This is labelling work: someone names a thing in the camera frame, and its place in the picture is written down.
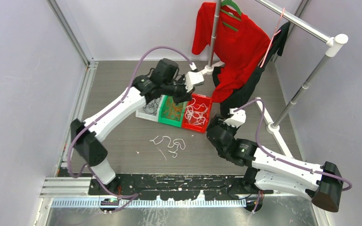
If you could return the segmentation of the black t-shirt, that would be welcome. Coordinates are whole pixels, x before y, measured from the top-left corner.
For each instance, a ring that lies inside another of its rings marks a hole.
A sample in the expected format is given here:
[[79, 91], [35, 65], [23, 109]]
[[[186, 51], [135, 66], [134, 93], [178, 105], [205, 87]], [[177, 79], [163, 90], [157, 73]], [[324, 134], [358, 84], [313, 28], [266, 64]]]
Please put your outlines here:
[[286, 22], [277, 30], [265, 59], [253, 70], [247, 82], [242, 87], [235, 89], [229, 97], [220, 103], [220, 114], [223, 117], [228, 118], [230, 116], [231, 108], [239, 108], [248, 102], [270, 58], [275, 54], [282, 56], [290, 25], [290, 22]]

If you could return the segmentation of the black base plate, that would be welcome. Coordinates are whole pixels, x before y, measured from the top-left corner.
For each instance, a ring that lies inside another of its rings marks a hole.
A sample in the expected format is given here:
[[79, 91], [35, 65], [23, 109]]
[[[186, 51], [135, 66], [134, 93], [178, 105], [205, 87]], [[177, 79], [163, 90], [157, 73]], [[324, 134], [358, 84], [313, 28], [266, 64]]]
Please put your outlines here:
[[236, 200], [258, 191], [239, 175], [118, 174], [107, 189], [120, 196], [138, 194], [139, 200]]

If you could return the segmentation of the red t-shirt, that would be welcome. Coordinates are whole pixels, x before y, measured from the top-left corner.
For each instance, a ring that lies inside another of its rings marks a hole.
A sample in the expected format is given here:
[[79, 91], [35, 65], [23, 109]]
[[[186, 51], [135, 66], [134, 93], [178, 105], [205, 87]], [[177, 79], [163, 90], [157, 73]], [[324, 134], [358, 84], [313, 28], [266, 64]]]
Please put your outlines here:
[[[192, 54], [199, 55], [211, 42], [216, 3], [204, 2], [197, 13]], [[268, 35], [247, 15], [240, 20], [220, 13], [214, 53], [225, 63], [212, 101], [220, 103], [248, 81], [270, 43]]]

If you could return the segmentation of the white plastic bin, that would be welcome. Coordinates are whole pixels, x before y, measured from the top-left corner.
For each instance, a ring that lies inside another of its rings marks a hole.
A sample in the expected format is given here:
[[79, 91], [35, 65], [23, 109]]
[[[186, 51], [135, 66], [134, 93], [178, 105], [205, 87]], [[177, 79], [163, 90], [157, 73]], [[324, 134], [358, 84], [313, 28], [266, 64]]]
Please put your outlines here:
[[162, 97], [152, 100], [149, 104], [141, 107], [135, 112], [135, 116], [140, 119], [158, 122], [159, 111], [162, 104]]

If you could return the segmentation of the red plastic bin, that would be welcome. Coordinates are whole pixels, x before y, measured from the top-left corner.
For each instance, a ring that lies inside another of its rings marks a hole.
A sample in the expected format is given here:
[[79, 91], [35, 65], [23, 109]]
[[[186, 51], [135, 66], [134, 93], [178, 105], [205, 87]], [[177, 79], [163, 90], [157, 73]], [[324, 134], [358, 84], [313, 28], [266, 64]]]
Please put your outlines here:
[[182, 122], [183, 129], [205, 133], [210, 120], [212, 108], [211, 97], [192, 94], [192, 100], [187, 103]]

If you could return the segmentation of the green clothes hanger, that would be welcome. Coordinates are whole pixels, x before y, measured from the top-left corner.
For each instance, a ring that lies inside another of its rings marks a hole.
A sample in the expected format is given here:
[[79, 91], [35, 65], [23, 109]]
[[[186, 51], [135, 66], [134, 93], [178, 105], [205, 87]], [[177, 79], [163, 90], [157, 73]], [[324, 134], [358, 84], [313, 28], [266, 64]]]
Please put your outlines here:
[[220, 6], [220, 12], [226, 14], [227, 16], [237, 20], [242, 20], [242, 12], [239, 6], [232, 0], [222, 0]]

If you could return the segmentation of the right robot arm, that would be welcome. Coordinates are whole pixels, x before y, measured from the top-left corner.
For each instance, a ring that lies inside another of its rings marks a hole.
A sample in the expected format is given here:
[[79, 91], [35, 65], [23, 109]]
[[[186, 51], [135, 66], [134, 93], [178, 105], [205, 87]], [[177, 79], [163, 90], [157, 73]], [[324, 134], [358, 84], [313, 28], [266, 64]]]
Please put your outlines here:
[[247, 167], [242, 180], [248, 193], [276, 190], [295, 194], [328, 212], [338, 212], [343, 191], [336, 164], [307, 163], [276, 153], [255, 141], [235, 138], [238, 127], [215, 115], [206, 128], [206, 137], [219, 157]]

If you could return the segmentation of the green plastic bin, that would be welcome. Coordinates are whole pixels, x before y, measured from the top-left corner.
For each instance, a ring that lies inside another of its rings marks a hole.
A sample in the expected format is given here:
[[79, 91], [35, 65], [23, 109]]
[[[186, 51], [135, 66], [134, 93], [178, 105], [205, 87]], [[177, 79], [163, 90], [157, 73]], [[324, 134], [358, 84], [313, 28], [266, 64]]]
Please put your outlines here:
[[164, 96], [159, 111], [158, 122], [181, 128], [187, 102], [176, 105], [173, 98]]

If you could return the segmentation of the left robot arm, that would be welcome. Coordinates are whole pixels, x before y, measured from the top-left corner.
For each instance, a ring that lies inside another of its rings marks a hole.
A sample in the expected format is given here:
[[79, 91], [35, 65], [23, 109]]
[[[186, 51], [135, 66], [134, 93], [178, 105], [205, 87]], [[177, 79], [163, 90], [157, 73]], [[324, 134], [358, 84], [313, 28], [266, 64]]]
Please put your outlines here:
[[102, 141], [130, 114], [162, 95], [172, 97], [176, 104], [190, 101], [202, 76], [197, 70], [183, 75], [178, 75], [178, 71], [176, 62], [161, 59], [147, 75], [133, 77], [130, 87], [97, 114], [84, 121], [72, 121], [69, 150], [75, 150], [86, 161], [105, 193], [114, 194], [119, 183]]

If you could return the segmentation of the aluminium frame rail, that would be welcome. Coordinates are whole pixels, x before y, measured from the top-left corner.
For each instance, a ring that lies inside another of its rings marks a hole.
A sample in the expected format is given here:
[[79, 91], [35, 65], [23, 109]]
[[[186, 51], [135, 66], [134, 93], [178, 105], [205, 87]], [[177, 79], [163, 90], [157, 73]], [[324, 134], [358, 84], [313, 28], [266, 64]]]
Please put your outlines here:
[[[286, 192], [270, 190], [263, 191], [264, 194], [290, 194]], [[103, 209], [114, 209], [125, 206], [128, 208], [150, 208], [150, 207], [246, 207], [254, 205], [257, 197], [246, 196], [236, 200], [206, 201], [200, 194], [196, 200], [167, 201], [157, 198], [156, 200], [139, 200], [138, 194], [120, 196], [110, 192], [106, 185], [101, 185], [95, 177], [80, 177], [77, 179], [67, 177], [46, 178], [41, 190], [41, 197], [54, 198], [54, 204], [59, 207], [100, 207]]]

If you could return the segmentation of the pink clothes hanger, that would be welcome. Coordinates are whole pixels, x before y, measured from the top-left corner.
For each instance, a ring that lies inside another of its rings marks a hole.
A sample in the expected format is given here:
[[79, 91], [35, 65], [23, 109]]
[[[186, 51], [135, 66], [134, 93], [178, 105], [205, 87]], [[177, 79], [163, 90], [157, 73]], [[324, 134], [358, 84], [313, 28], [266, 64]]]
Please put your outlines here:
[[282, 9], [281, 15], [280, 15], [280, 17], [279, 17], [279, 20], [278, 20], [278, 22], [277, 22], [277, 25], [275, 26], [274, 33], [273, 33], [273, 35], [272, 35], [272, 37], [271, 37], [271, 39], [270, 39], [269, 45], [268, 45], [268, 47], [267, 47], [267, 50], [266, 50], [266, 52], [265, 52], [265, 54], [264, 54], [264, 56], [263, 56], [260, 64], [258, 65], [260, 68], [262, 68], [263, 65], [264, 65], [264, 63], [265, 63], [265, 60], [266, 60], [266, 58], [267, 58], [267, 56], [268, 56], [268, 53], [269, 53], [269, 51], [270, 51], [270, 48], [271, 48], [271, 46], [272, 46], [272, 42], [273, 42], [273, 40], [274, 40], [274, 37], [279, 33], [279, 25], [280, 25], [281, 19], [283, 18], [284, 13], [285, 13], [285, 8]]

